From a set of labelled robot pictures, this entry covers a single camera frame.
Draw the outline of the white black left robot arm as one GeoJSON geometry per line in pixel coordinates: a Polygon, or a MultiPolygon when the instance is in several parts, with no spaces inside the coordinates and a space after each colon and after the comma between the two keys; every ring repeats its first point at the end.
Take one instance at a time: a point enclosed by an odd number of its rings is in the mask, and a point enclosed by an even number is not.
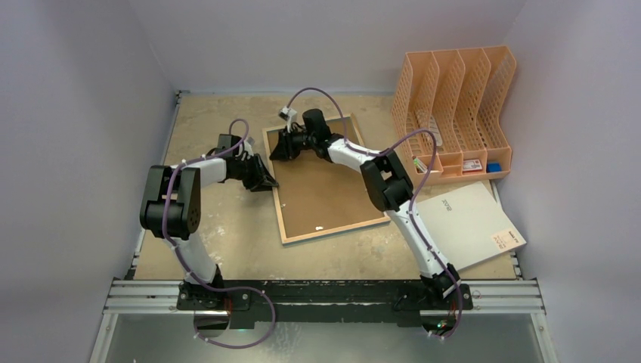
{"type": "Polygon", "coordinates": [[[201,189],[229,179],[242,182],[250,192],[278,186],[248,141],[220,134],[216,147],[190,163],[151,166],[141,201],[141,227],[169,245],[185,272],[184,281],[199,285],[196,299],[206,309],[223,304],[225,289],[220,270],[197,233],[202,217],[201,189]]]}

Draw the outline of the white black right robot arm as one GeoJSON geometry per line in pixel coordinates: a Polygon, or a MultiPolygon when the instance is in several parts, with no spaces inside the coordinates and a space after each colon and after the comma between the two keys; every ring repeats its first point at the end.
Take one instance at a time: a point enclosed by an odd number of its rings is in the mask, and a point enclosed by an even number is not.
{"type": "Polygon", "coordinates": [[[303,126],[295,122],[297,112],[290,107],[283,107],[278,116],[286,121],[286,126],[278,132],[271,160],[293,160],[303,150],[313,150],[321,159],[359,172],[371,203],[387,213],[409,246],[421,281],[426,285],[426,302],[441,308],[454,298],[454,292],[463,295],[457,270],[436,246],[420,219],[413,183],[393,147],[378,151],[351,143],[330,130],[319,109],[302,114],[303,126]]]}

